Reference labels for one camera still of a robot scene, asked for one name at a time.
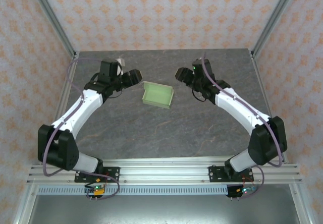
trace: wall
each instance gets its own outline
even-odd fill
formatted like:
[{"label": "wall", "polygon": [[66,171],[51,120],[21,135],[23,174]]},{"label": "wall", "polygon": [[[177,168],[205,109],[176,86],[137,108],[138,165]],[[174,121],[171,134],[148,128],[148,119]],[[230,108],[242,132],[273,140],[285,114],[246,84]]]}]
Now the wall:
[{"label": "wall", "polygon": [[69,60],[37,0],[0,0],[0,223],[13,221]]},{"label": "wall", "polygon": [[257,59],[270,107],[285,121],[288,158],[300,163],[323,222],[323,0],[292,0]]},{"label": "wall", "polygon": [[75,50],[252,49],[279,0],[49,0]]}]

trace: gray stone surface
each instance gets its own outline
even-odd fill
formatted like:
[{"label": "gray stone surface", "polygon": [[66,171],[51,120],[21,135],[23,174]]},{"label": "gray stone surface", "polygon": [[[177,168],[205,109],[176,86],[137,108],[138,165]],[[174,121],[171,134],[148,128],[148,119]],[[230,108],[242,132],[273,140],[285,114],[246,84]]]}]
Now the gray stone surface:
[{"label": "gray stone surface", "polygon": [[[267,112],[247,49],[208,49],[217,79],[228,82],[257,109]],[[192,67],[203,50],[146,50],[82,52],[80,57],[124,58],[124,71],[139,69],[143,81],[173,86],[171,109],[142,103],[143,84],[107,100],[89,118],[77,136],[79,150],[106,158],[189,157],[231,155],[249,143],[246,130],[223,109],[199,102],[175,79],[179,67]],[[99,63],[79,62],[74,82],[80,86],[98,72]],[[72,90],[68,107],[78,98]]]}]

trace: black mounting bracket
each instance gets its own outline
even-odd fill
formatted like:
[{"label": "black mounting bracket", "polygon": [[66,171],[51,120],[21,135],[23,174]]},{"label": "black mounting bracket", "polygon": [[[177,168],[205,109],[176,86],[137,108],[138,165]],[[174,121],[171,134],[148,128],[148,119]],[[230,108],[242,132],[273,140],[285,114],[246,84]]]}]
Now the black mounting bracket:
[{"label": "black mounting bracket", "polygon": [[[120,167],[103,167],[102,174],[113,177],[117,181],[119,181]],[[101,178],[101,177],[92,176],[92,175],[86,175],[78,172],[76,172],[75,174],[74,182],[75,183],[115,183],[111,179]]]},{"label": "black mounting bracket", "polygon": [[212,165],[208,167],[208,176],[210,179],[210,182],[243,182],[243,176],[248,177],[252,181],[254,181],[253,178],[253,172],[252,169],[246,169],[242,172],[240,172],[238,175],[233,175],[231,178],[226,174],[225,167],[224,166],[215,166]]}]

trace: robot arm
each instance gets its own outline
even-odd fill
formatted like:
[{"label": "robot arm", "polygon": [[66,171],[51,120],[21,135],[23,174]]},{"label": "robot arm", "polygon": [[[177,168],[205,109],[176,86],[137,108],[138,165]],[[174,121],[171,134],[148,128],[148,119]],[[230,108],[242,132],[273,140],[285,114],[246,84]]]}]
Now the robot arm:
[{"label": "robot arm", "polygon": [[[201,60],[193,62],[193,71],[188,68],[180,68],[175,77],[177,80],[184,82],[189,88],[200,92],[205,99],[223,108],[249,133],[250,141],[248,148],[225,162],[224,170],[229,179],[234,179],[239,173],[252,166],[264,165],[278,155],[273,138],[263,122],[259,119],[259,116],[270,125],[278,140],[281,152],[286,151],[287,143],[283,120],[279,117],[270,118],[268,115],[258,111],[237,95],[228,83],[223,80],[215,80],[208,60],[205,60],[205,67],[211,78],[226,92],[233,95],[234,98],[229,97],[212,85],[203,71]],[[258,115],[255,116],[246,106],[237,101],[237,98],[245,102]]]},{"label": "robot arm", "polygon": [[43,161],[45,148],[54,131],[54,141],[50,143],[47,163],[65,170],[86,171],[102,174],[102,160],[80,153],[75,139],[80,129],[93,112],[113,94],[135,84],[142,79],[139,70],[123,74],[120,63],[103,60],[100,72],[96,73],[83,90],[83,95],[72,107],[51,126],[42,125],[38,130],[38,160]]}]

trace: small green container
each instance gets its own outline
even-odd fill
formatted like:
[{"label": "small green container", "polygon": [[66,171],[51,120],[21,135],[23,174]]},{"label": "small green container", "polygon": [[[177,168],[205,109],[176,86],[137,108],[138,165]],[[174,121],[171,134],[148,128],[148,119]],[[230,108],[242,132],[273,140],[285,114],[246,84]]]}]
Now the small green container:
[{"label": "small green container", "polygon": [[174,95],[174,89],[172,86],[147,81],[144,81],[143,83],[145,93],[143,94],[142,102],[144,104],[150,104],[166,109],[171,108],[171,102]]}]

